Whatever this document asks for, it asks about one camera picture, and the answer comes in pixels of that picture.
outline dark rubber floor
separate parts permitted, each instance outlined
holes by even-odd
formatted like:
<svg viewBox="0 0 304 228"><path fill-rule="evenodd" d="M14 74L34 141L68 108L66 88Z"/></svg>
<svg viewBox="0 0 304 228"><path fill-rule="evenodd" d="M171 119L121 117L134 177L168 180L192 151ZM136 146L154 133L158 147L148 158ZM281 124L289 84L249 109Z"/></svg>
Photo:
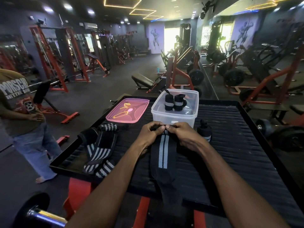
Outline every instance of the dark rubber floor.
<svg viewBox="0 0 304 228"><path fill-rule="evenodd" d="M77 134L95 122L104 109L108 108L110 100L116 100L124 93L143 96L144 90L136 90L134 81L131 79L133 73L139 72L151 80L155 80L157 67L163 68L163 61L160 55L128 60L125 65L113 67L111 75L103 78L102 74L91 75L91 83L70 83L69 93L49 92L48 99L63 113L72 114L75 111L80 115L69 124L62 125L60 116L47 115L47 122L55 138L62 135L70 135L70 141L74 141ZM217 90L224 93L222 81L219 81ZM0 131L0 146L4 143L9 145L8 138ZM54 180L44 184L35 184L37 174L27 161L10 147L0 153L0 224L1 227L9 227L14 213L20 208L22 200L35 191L43 191L50 194L51 204L49 211L64 216L62 204L67 197L68 178L57 176ZM132 227L140 197L126 194L116 227ZM190 227L193 224L192 211L184 210L181 218L171 217L162 211L162 204L159 201L152 201L149 208L150 215L147 218L146 227ZM230 227L225 218L206 214L207 227Z"/></svg>

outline black tray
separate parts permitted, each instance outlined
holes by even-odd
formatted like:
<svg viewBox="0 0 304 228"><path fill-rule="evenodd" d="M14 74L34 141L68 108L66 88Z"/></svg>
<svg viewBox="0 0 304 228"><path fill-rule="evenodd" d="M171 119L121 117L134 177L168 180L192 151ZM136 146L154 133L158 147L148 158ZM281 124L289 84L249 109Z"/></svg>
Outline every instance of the black tray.
<svg viewBox="0 0 304 228"><path fill-rule="evenodd" d="M135 141L141 127L152 121L151 106L157 98L124 96L125 98L149 99L150 104L137 123L119 132L112 159L116 162ZM105 113L92 127L105 121ZM237 101L200 100L200 119L212 127L211 144L224 160L259 194L261 194L294 227L304 227L303 193L274 154L267 141ZM75 140L51 163L58 174L101 182L96 176L87 175L82 168L87 156L80 139ZM194 152L177 150L177 180L183 196L183 205L210 214L225 216L215 184L202 159ZM128 192L161 199L160 190L150 175L150 154L142 157L134 170Z"/></svg>

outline barbell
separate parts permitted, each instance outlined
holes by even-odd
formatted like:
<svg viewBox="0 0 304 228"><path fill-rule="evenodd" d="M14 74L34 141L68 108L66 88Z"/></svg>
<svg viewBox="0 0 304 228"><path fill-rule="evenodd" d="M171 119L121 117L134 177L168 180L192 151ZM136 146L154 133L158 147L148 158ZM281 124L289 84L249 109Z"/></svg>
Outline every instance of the barbell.
<svg viewBox="0 0 304 228"><path fill-rule="evenodd" d="M65 227L67 220L46 210L50 204L50 197L47 193L36 192L27 199L17 212L12 224L12 228L21 227L46 227L52 225Z"/></svg>

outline brown t-shirt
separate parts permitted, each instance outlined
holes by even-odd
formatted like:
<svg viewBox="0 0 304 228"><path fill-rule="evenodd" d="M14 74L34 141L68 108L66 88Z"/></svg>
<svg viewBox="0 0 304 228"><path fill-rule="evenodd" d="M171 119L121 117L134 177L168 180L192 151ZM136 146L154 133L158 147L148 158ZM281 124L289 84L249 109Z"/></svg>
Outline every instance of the brown t-shirt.
<svg viewBox="0 0 304 228"><path fill-rule="evenodd" d="M28 82L22 74L0 69L0 116L7 110L21 114L37 113L37 107L29 93ZM38 121L11 120L3 117L1 119L7 134L11 137L26 134L41 124Z"/></svg>

